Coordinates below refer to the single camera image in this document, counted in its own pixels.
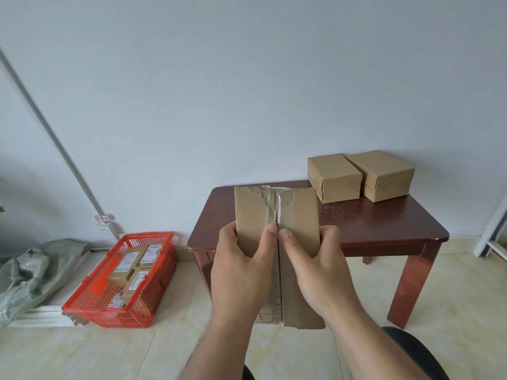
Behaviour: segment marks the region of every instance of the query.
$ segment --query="brown cardboard box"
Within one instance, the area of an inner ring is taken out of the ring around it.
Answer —
[[[263,229],[272,222],[291,230],[310,256],[317,254],[320,234],[313,188],[237,186],[234,192],[237,241],[246,256],[255,254]],[[299,329],[325,328],[323,319],[304,300],[294,268],[280,249],[273,261],[271,291],[256,322]]]
[[[143,254],[146,246],[128,248],[115,269],[107,276],[107,280],[114,287],[124,288],[134,272],[134,266]]]
[[[141,281],[143,281],[144,277],[146,277],[148,272],[149,269],[146,268],[134,270],[132,277],[130,278],[128,284],[125,286],[122,294],[120,295],[120,298],[125,302],[125,304],[128,304],[135,290],[137,289]]]
[[[414,167],[380,150],[347,159],[363,174],[362,193],[374,203],[409,193]]]
[[[145,245],[143,253],[137,258],[134,269],[150,269],[162,249],[162,244]]]
[[[322,204],[359,198],[362,177],[340,153],[308,158],[308,181]]]

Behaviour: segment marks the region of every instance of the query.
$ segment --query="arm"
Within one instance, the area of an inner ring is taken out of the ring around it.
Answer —
[[[264,229],[259,249],[246,257],[236,243],[236,223],[220,231],[212,268],[212,318],[184,369],[183,380],[239,380],[257,314],[271,287],[278,228]]]
[[[292,262],[301,293],[326,321],[355,380],[429,380],[361,306],[340,248],[340,231],[320,227],[322,244],[311,259],[288,230],[280,241]]]

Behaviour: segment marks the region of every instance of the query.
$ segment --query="basket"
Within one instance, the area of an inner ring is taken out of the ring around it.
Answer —
[[[82,317],[105,328],[149,327],[176,270],[172,237],[171,232],[124,235],[65,302],[62,313],[70,317]],[[108,308],[120,290],[109,284],[107,276],[123,258],[127,248],[148,244],[162,244],[149,274],[137,287],[128,304],[123,308]]]

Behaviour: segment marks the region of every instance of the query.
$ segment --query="person's left hand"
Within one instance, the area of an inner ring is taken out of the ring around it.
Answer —
[[[236,222],[220,230],[212,268],[214,319],[253,324],[271,288],[278,227],[269,224],[256,254],[246,257],[236,242]]]

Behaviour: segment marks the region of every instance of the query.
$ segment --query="black pants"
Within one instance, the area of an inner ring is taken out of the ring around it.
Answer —
[[[415,364],[419,365],[431,380],[449,380],[449,377],[436,358],[418,339],[408,332],[395,327],[383,327],[382,329],[402,347],[407,355],[414,360]],[[255,380],[246,365],[243,369],[243,380]]]

